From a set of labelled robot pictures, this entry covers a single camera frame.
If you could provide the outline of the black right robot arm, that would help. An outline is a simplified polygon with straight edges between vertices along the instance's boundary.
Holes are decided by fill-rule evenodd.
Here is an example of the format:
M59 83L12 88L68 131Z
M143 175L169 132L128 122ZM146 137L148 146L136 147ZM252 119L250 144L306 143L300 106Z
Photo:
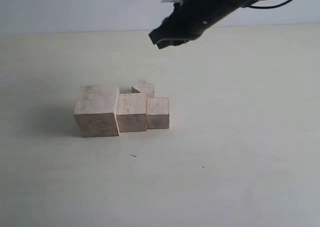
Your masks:
M257 9L265 0L171 0L173 12L149 33L159 49L198 39L211 26L239 8Z

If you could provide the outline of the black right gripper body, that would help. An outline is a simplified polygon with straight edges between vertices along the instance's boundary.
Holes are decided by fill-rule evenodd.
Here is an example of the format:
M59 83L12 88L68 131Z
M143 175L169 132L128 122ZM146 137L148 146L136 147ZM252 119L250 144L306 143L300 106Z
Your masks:
M170 41L195 40L247 2L248 0L185 0L167 19L164 37Z

